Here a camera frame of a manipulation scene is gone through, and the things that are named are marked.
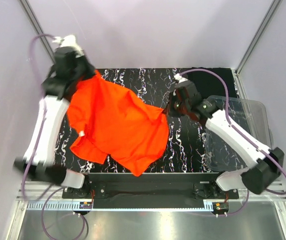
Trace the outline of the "orange t shirt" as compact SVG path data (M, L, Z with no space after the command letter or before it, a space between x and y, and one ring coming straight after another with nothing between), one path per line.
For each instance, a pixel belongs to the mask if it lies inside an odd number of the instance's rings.
M70 150L86 161L103 164L111 156L138 177L166 150L169 126L162 108L97 70L77 84L67 118L78 134Z

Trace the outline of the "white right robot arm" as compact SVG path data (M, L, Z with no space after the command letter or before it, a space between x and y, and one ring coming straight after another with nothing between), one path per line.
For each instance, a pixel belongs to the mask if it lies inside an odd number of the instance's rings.
M216 178L209 187L213 197L221 198L227 191L242 187L260 195L281 175L284 152L255 139L212 99L202 98L192 81L178 80L163 112L176 118L188 116L200 123L225 141L245 162L245 168L224 171Z

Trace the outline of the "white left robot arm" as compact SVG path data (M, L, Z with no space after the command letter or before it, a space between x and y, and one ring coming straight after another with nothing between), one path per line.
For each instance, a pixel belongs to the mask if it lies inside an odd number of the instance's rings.
M38 116L30 144L22 157L14 161L14 168L23 179L48 182L73 188L80 198L90 194L91 186L82 173L54 164L56 140L61 123L76 92L77 84L95 75L95 68L84 51L76 46L60 46L54 52L55 63L42 82L44 92L39 101Z

